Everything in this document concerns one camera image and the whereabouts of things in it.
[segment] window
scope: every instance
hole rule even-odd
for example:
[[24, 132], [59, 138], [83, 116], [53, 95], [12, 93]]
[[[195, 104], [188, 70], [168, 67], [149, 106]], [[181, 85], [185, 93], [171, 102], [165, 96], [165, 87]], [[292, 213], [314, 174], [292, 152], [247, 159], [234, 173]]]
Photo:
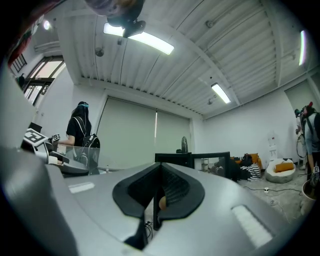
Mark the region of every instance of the window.
[[13, 63], [11, 68], [14, 69], [17, 73], [25, 66], [27, 65], [27, 62], [22, 54], [19, 55], [18, 58], [16, 58]]
[[66, 67], [62, 56], [45, 57], [25, 79], [24, 96], [38, 106], [49, 86]]

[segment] floor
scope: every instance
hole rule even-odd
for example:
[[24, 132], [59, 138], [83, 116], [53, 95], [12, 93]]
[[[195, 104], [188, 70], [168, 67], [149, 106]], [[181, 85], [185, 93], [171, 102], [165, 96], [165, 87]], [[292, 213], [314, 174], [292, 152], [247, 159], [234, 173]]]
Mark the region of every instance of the floor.
[[[244, 188], [245, 190], [249, 190], [251, 193], [253, 193], [261, 200], [265, 201], [267, 204], [270, 205], [270, 207], [273, 207], [283, 216], [283, 218], [285, 218], [288, 221], [288, 223], [291, 224], [301, 216], [300, 203], [302, 201], [303, 196], [300, 194], [299, 191], [301, 191], [302, 185], [305, 183], [306, 180], [307, 176], [305, 175], [305, 171], [297, 168], [293, 179], [284, 184], [269, 182], [266, 180], [263, 174], [262, 180], [240, 180], [238, 181], [238, 184], [242, 187], [249, 187], [250, 189], [253, 189], [250, 190], [249, 188]], [[270, 190], [277, 190], [279, 192], [269, 191], [268, 193], [265, 193], [264, 188], [269, 188]], [[153, 227], [153, 205], [154, 201], [152, 200], [144, 212], [145, 222], [150, 222], [151, 227]], [[153, 228], [152, 234], [153, 236], [157, 234], [157, 231], [153, 230]], [[152, 237], [150, 235], [148, 237], [148, 241], [150, 242], [151, 239]]]

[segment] bean bag chair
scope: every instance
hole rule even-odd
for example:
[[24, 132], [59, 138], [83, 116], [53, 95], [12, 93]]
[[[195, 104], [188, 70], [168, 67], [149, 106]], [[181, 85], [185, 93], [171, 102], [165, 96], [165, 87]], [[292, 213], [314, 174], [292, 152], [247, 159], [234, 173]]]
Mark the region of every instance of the bean bag chair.
[[278, 159], [272, 160], [265, 170], [265, 178], [267, 181], [273, 182], [273, 183], [287, 183], [293, 179], [296, 171], [296, 166], [294, 164], [293, 164], [292, 170], [275, 172], [276, 165], [279, 165], [282, 163], [293, 164], [293, 162], [290, 159], [284, 160], [282, 158], [278, 158]]

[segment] fluorescent ceiling light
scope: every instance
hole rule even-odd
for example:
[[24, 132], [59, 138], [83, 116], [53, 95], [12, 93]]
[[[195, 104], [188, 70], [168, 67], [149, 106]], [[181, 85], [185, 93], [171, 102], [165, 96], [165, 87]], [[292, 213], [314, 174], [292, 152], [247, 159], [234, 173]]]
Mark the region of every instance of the fluorescent ceiling light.
[[47, 20], [45, 20], [44, 23], [43, 23], [44, 29], [45, 29], [45, 30], [48, 30], [48, 29], [50, 29], [50, 26], [51, 26], [51, 25], [50, 25], [50, 22], [47, 21]]
[[[109, 23], [105, 23], [103, 33], [122, 37], [124, 34], [124, 29], [122, 29], [122, 27], [120, 26], [115, 27], [109, 25]], [[171, 44], [146, 32], [142, 32], [141, 34], [135, 34], [133, 36], [130, 36], [129, 38], [149, 45], [151, 47], [154, 47], [168, 55], [171, 54], [171, 52], [174, 50], [174, 47]]]
[[301, 48], [300, 48], [299, 66], [305, 63], [305, 60], [306, 60], [306, 32], [302, 30], [300, 35], [301, 35]]
[[216, 92], [216, 94], [218, 94], [220, 96], [220, 98], [225, 103], [231, 102], [230, 99], [228, 98], [228, 96], [226, 95], [226, 93], [224, 92], [224, 90], [222, 90], [221, 87], [217, 83], [211, 85], [211, 88]]

